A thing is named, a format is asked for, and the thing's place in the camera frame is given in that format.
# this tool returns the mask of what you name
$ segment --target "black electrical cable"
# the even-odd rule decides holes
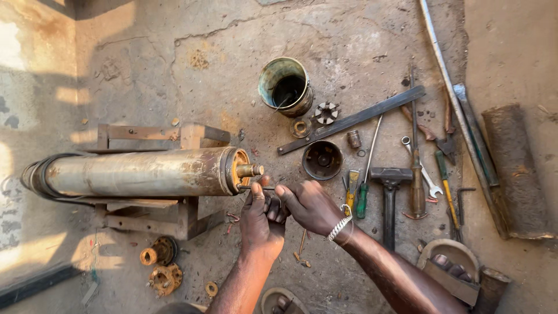
[[[78,199],[83,198],[83,196],[68,197],[68,196],[66,196],[64,194],[61,194],[58,191],[55,191],[54,189],[52,189],[50,187],[50,185],[46,182],[46,169],[49,167],[49,165],[58,158],[70,157],[70,156],[83,156],[83,154],[79,154],[79,153],[60,153],[60,154],[55,154],[55,155],[49,156],[49,157],[47,157],[47,158],[45,158],[41,161],[36,161],[36,162],[30,164],[29,166],[25,167],[25,169],[23,170],[23,172],[21,174],[21,177],[20,177],[21,184],[25,188],[27,188],[28,190],[37,194],[38,196],[40,196],[42,198],[45,198],[45,199],[48,199],[50,201],[55,201],[55,202],[60,202],[60,203],[94,206],[93,204],[90,204],[90,203],[87,203],[87,202],[79,202]],[[36,183],[33,182],[33,179],[35,177],[35,172],[41,166],[43,166],[43,167],[42,167],[42,171],[39,175],[39,186],[46,193],[36,189],[35,188]],[[29,184],[27,184],[25,182],[24,177],[27,176],[27,172],[29,170],[31,171],[31,174],[29,175]]]

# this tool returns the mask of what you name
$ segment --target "oil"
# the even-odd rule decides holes
[[[306,81],[298,75],[284,77],[273,88],[273,105],[275,107],[287,107],[294,103],[304,92]]]

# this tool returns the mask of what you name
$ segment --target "rusty bucket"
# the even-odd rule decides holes
[[[267,106],[291,118],[305,114],[314,100],[304,66],[284,56],[264,66],[259,74],[258,91]]]

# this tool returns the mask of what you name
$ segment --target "silver bracelet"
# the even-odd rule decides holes
[[[328,240],[333,241],[333,239],[335,239],[335,237],[337,236],[337,234],[339,234],[339,232],[341,232],[341,230],[349,223],[349,221],[351,219],[353,219],[353,213],[350,209],[350,206],[347,204],[343,204],[339,207],[339,209],[341,211],[343,211],[343,208],[347,207],[349,209],[349,215],[343,219],[341,219],[341,221],[339,221],[337,223],[337,225],[335,225],[335,227],[333,227],[333,230],[329,233],[328,236]]]

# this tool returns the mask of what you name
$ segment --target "wrench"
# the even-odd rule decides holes
[[[411,154],[411,157],[413,156],[413,152],[411,151],[411,139],[408,136],[404,136],[401,139],[401,143],[403,143],[403,145],[405,145],[405,147],[407,148],[407,151],[409,152],[409,154]],[[422,162],[420,163],[421,167],[422,167],[422,177],[424,178],[424,180],[426,180],[426,183],[428,183],[428,189],[429,189],[429,194],[431,197],[438,199],[436,197],[436,193],[440,192],[442,195],[444,195],[444,190],[442,190],[440,187],[434,185],[434,182],[432,182],[432,179],[430,179],[430,176],[428,175],[428,172],[426,171],[426,169],[424,169],[424,166],[422,165]]]

